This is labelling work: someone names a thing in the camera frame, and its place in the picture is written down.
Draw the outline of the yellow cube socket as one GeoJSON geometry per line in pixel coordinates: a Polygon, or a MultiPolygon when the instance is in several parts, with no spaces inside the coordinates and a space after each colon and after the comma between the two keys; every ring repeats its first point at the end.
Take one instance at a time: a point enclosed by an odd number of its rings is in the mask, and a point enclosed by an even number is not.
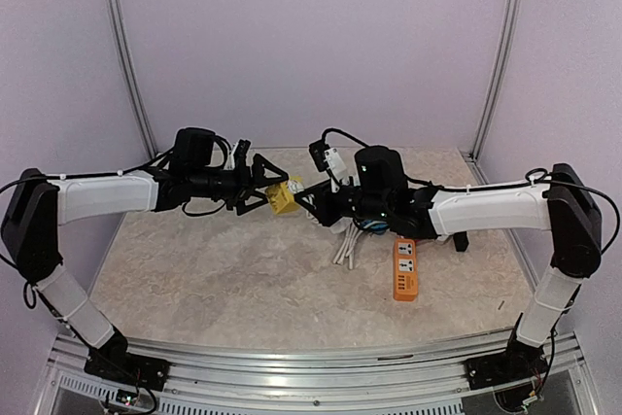
{"type": "Polygon", "coordinates": [[[265,190],[268,204],[274,215],[285,215],[297,211],[300,206],[294,201],[294,195],[304,190],[301,177],[294,176],[281,184],[273,185],[265,190]]]}

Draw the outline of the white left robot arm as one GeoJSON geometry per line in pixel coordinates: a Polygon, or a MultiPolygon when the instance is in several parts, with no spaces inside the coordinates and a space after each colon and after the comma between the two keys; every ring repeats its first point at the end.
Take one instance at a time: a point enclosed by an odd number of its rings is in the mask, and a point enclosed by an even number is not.
{"type": "Polygon", "coordinates": [[[136,370],[127,340],[93,304],[67,270],[58,229],[75,221],[130,212],[186,208],[195,198],[221,202],[242,216],[266,204],[264,189],[289,175],[261,155],[248,157],[251,143],[227,143],[212,130],[180,129],[173,147],[135,168],[94,174],[22,172],[7,185],[12,198],[1,224],[6,261],[25,281],[28,307],[43,302],[95,354],[118,381],[136,370]]]}

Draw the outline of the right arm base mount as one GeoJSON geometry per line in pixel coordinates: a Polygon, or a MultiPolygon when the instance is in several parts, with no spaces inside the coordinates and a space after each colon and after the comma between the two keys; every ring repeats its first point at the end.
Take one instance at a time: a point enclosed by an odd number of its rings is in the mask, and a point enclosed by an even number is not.
{"type": "Polygon", "coordinates": [[[464,366],[469,388],[479,390],[543,375],[548,362],[542,353],[527,355],[503,351],[467,359],[464,366]]]}

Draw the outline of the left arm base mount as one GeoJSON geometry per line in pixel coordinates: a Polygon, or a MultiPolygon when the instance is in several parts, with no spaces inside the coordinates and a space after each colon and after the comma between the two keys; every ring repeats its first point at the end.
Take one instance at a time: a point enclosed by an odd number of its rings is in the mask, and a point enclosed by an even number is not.
{"type": "Polygon", "coordinates": [[[127,354],[123,363],[109,363],[97,356],[87,358],[86,374],[104,380],[161,392],[167,381],[171,363],[152,357],[127,354]]]}

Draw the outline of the orange power strip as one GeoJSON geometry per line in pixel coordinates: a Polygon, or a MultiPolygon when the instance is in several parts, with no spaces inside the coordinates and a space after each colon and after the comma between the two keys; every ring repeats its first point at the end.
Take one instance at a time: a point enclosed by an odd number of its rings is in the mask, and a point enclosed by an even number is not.
{"type": "Polygon", "coordinates": [[[418,295],[418,272],[415,242],[399,237],[393,251],[393,298],[412,302],[418,295]]]}

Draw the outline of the black plug with cable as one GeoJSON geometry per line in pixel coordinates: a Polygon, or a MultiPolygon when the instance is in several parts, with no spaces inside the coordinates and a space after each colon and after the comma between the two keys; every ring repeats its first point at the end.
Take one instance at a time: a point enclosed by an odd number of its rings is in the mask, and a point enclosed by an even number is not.
{"type": "Polygon", "coordinates": [[[459,253],[463,253],[469,246],[469,239],[466,232],[457,232],[453,236],[453,242],[455,250],[459,253]]]}

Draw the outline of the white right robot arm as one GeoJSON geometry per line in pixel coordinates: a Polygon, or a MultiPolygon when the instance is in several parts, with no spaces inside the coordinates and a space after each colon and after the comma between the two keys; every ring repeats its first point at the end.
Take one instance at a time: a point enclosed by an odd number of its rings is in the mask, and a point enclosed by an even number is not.
{"type": "Polygon", "coordinates": [[[534,365],[583,281],[599,269],[612,245],[603,240],[603,216],[595,200],[609,201],[610,196],[585,186],[566,163],[535,168],[518,182],[446,187],[407,176],[399,152],[386,146],[361,144],[354,156],[356,182],[348,181],[339,154],[324,138],[311,143],[309,153],[328,179],[294,199],[325,227],[343,218],[356,224],[375,221],[411,240],[452,237],[459,251],[471,231],[550,232],[549,266],[497,359],[498,372],[508,380],[534,365]]]}

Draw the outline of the long white power strip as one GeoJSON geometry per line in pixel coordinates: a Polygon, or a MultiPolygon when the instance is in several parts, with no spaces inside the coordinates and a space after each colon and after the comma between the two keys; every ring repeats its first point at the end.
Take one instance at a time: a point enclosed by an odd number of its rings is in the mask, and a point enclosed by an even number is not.
{"type": "Polygon", "coordinates": [[[334,223],[331,226],[328,226],[328,230],[332,233],[332,234],[339,234],[339,233],[343,233],[346,231],[346,229],[352,224],[352,221],[348,218],[342,218],[340,220],[338,220],[336,223],[334,223]]]}

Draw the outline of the blue plug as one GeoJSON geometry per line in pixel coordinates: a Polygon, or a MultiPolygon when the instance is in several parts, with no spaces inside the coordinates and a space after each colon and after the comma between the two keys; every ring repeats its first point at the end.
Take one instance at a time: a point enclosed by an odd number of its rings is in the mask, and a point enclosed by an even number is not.
{"type": "Polygon", "coordinates": [[[386,232],[389,228],[387,223],[374,220],[353,220],[353,223],[360,231],[371,232],[379,235],[386,232]]]}

